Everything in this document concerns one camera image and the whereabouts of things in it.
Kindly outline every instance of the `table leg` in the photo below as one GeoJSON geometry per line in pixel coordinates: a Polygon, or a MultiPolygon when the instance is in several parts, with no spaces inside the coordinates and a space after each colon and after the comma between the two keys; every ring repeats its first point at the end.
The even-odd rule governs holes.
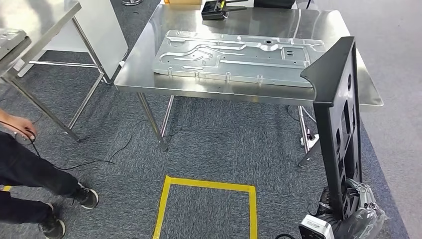
{"type": "Polygon", "coordinates": [[[95,83],[93,84],[93,86],[91,87],[90,91],[88,92],[87,96],[85,97],[84,101],[82,101],[81,106],[79,106],[78,110],[76,111],[76,114],[73,116],[72,120],[69,123],[69,129],[72,129],[73,126],[75,125],[76,121],[78,120],[79,116],[82,114],[82,112],[84,111],[85,107],[88,104],[88,101],[90,101],[91,96],[94,94],[94,91],[97,89],[98,85],[101,82],[101,79],[103,78],[104,73],[101,73],[97,80],[95,81],[95,83]]]}
{"type": "Polygon", "coordinates": [[[70,135],[75,141],[79,141],[73,131],[67,128],[63,122],[61,122],[42,102],[40,102],[33,94],[25,89],[25,87],[10,73],[7,73],[5,77],[2,77],[5,81],[9,82],[15,87],[21,94],[23,94],[28,100],[44,112],[51,120],[53,120],[60,128],[62,128],[68,135],[70,135]]]}
{"type": "Polygon", "coordinates": [[[318,151],[321,151],[321,143],[319,142],[319,140],[314,144],[312,148],[309,149],[308,153],[305,154],[301,161],[298,163],[299,167],[308,166],[311,156],[316,154],[316,152],[318,151]]]}
{"type": "Polygon", "coordinates": [[[161,131],[157,126],[157,122],[154,119],[154,115],[152,114],[152,111],[149,107],[148,101],[146,100],[145,94],[144,93],[138,93],[138,97],[141,100],[142,107],[144,108],[145,114],[148,117],[149,122],[151,123],[152,130],[154,131],[154,134],[158,139],[158,143],[160,144],[161,149],[166,150],[167,144],[166,144],[166,142],[164,142],[163,136],[161,135],[161,131]]]}
{"type": "Polygon", "coordinates": [[[163,125],[161,126],[161,137],[164,137],[167,128],[167,122],[169,121],[171,107],[173,105],[174,96],[170,96],[169,104],[167,106],[166,115],[164,116],[163,125]]]}
{"type": "Polygon", "coordinates": [[[88,41],[87,36],[85,35],[84,31],[82,30],[81,26],[79,25],[78,20],[76,20],[76,18],[75,18],[75,17],[73,17],[73,18],[72,18],[72,22],[73,22],[73,25],[74,25],[74,26],[75,26],[75,28],[76,28],[76,31],[78,31],[78,33],[79,33],[79,35],[80,35],[80,37],[81,37],[82,41],[84,42],[85,46],[87,47],[87,49],[88,49],[88,53],[89,53],[89,55],[90,55],[90,57],[91,57],[92,61],[93,61],[93,62],[94,62],[94,63],[98,66],[98,71],[100,72],[100,74],[102,74],[102,75],[103,75],[103,81],[104,81],[106,84],[111,84],[111,80],[110,80],[110,78],[109,78],[109,77],[107,76],[107,74],[105,73],[103,65],[101,64],[100,60],[98,59],[97,54],[95,53],[95,51],[94,51],[94,49],[92,48],[92,46],[91,46],[90,42],[88,41]]]}
{"type": "Polygon", "coordinates": [[[300,121],[300,124],[301,124],[301,131],[302,131],[302,138],[303,138],[303,142],[304,142],[305,154],[307,154],[309,152],[308,134],[307,134],[307,130],[306,130],[302,106],[298,106],[298,114],[299,114],[299,121],[300,121]]]}

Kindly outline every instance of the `yellow floor tape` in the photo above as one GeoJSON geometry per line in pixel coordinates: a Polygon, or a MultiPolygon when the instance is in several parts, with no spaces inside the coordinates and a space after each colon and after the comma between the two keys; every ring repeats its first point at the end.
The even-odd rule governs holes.
{"type": "Polygon", "coordinates": [[[10,189],[11,189],[11,188],[12,188],[11,186],[5,186],[5,187],[2,189],[2,191],[8,192],[8,191],[10,191],[10,189]]]}
{"type": "Polygon", "coordinates": [[[164,212],[166,211],[167,199],[169,197],[170,186],[172,184],[182,185],[182,186],[191,186],[191,187],[201,187],[201,188],[214,188],[214,189],[224,189],[231,191],[240,191],[249,193],[249,221],[250,221],[250,238],[258,238],[258,226],[256,220],[256,191],[254,186],[242,185],[242,184],[232,184],[232,183],[220,183],[220,182],[210,182],[186,178],[172,178],[166,176],[164,181],[163,192],[161,193],[160,207],[158,209],[157,224],[155,225],[155,231],[153,239],[159,239],[161,234],[161,227],[163,226],[164,212]]]}

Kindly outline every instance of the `table top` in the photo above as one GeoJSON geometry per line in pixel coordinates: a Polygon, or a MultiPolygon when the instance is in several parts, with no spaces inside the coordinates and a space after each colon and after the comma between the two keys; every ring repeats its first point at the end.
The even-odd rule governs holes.
{"type": "Polygon", "coordinates": [[[24,30],[30,44],[13,59],[0,60],[0,75],[18,60],[20,66],[32,60],[80,9],[72,0],[1,0],[0,28],[24,30]]]}
{"type": "MultiPolygon", "coordinates": [[[[329,49],[350,33],[338,11],[247,8],[230,12],[228,19],[202,21],[200,6],[160,4],[141,33],[119,72],[115,86],[121,91],[249,102],[311,106],[312,88],[245,82],[169,77],[152,71],[152,62],[169,30],[322,40],[329,49]]],[[[357,53],[359,99],[363,109],[383,105],[382,99],[357,53]]]]}

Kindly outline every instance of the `floor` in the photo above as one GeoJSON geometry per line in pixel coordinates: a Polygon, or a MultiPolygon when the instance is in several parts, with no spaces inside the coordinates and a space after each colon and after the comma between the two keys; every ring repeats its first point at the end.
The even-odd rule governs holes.
{"type": "MultiPolygon", "coordinates": [[[[132,47],[158,1],[134,7],[124,7],[119,0],[111,2],[132,47]]],[[[47,52],[43,59],[89,63],[89,57],[79,53],[47,52]]],[[[35,66],[22,82],[59,118],[69,121],[97,75],[93,69],[35,66]]],[[[162,119],[168,97],[147,97],[156,118],[162,119]]],[[[100,85],[76,124],[79,143],[42,117],[14,89],[1,85],[1,99],[2,109],[36,121],[36,146],[41,156],[57,166],[109,160],[129,142],[111,159],[115,164],[95,163],[69,171],[98,191],[101,200],[95,210],[84,210],[43,189],[12,188],[13,196],[55,203],[69,239],[151,238],[165,175],[254,185],[259,238],[273,239],[280,233],[299,238],[297,223],[308,209],[315,211],[326,185],[320,155],[309,167],[296,166],[303,154],[298,142],[301,133],[286,106],[176,97],[166,137],[170,147],[162,152],[136,95],[112,86],[100,85]]],[[[307,124],[316,131],[312,122],[307,124]]],[[[391,218],[379,238],[408,238],[364,127],[365,182],[391,218]]],[[[172,186],[160,238],[248,238],[248,217],[243,193],[172,186]]],[[[36,225],[0,224],[0,238],[42,237],[36,225]]]]}
{"type": "Polygon", "coordinates": [[[421,238],[422,1],[317,0],[338,9],[384,100],[362,119],[409,236],[421,238]]]}

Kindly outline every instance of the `black plastic frame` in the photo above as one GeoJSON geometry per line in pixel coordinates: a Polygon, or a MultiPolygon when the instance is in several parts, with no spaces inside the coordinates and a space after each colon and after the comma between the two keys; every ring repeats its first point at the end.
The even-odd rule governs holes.
{"type": "Polygon", "coordinates": [[[314,87],[314,111],[330,205],[337,220],[358,207],[349,197],[346,177],[362,182],[360,113],[354,37],[340,38],[323,56],[303,70],[314,87]]]}

